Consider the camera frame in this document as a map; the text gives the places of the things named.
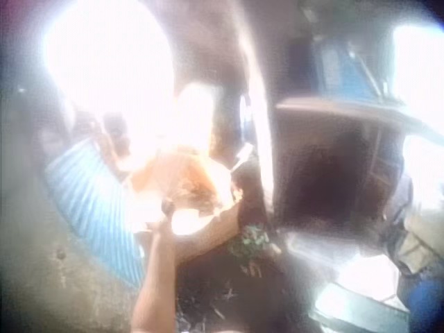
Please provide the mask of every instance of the debris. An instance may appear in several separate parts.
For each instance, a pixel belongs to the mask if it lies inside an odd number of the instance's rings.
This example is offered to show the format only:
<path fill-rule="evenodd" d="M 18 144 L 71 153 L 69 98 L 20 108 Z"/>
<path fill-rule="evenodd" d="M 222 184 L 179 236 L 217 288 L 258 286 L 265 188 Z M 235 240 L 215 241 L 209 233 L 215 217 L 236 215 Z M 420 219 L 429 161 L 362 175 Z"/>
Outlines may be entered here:
<path fill-rule="evenodd" d="M 225 320 L 225 316 L 218 310 L 216 309 L 216 307 L 213 307 L 214 312 L 216 312 L 216 314 L 221 317 L 221 319 Z"/>

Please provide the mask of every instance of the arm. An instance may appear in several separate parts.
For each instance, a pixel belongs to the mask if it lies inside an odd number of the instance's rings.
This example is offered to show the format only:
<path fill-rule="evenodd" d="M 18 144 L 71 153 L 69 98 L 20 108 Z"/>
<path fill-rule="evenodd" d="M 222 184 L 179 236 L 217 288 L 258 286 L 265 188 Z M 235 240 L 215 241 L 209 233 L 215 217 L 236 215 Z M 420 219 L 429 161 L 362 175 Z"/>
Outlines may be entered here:
<path fill-rule="evenodd" d="M 133 333 L 173 333 L 176 266 L 171 219 L 152 233 L 148 271 L 131 320 Z"/>

